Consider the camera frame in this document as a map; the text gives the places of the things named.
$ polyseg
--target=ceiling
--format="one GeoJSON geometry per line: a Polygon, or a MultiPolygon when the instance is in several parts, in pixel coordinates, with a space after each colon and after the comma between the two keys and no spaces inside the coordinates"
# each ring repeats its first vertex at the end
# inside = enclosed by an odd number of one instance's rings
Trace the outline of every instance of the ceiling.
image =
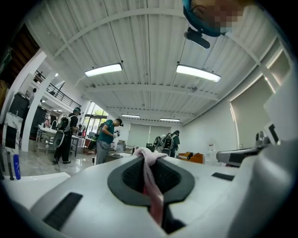
{"type": "Polygon", "coordinates": [[[182,9],[181,0],[53,0],[37,6],[26,26],[61,78],[108,113],[185,124],[245,79],[276,32],[263,12],[249,7],[232,33],[205,36],[206,50],[184,38],[189,24],[182,9]],[[121,72],[85,77],[92,67],[122,60],[121,72]],[[178,62],[222,78],[216,83],[176,74],[178,62]]]}

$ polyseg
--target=floor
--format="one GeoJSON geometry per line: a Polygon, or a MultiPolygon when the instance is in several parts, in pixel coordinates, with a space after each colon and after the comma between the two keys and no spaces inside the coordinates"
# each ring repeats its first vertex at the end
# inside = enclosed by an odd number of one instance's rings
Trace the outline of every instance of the floor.
{"type": "MultiPolygon", "coordinates": [[[[20,155],[20,173],[21,176],[35,176],[66,172],[70,176],[73,176],[75,173],[92,166],[92,156],[93,155],[77,154],[75,157],[75,155],[72,154],[69,156],[69,159],[71,160],[70,164],[65,165],[63,164],[62,159],[60,159],[58,165],[53,165],[53,153],[48,153],[48,155],[46,155],[45,153],[40,152],[37,157],[35,152],[29,151],[28,153],[20,155]]],[[[3,174],[9,175],[7,159],[4,159],[4,163],[6,171],[3,172],[3,174]]]]}

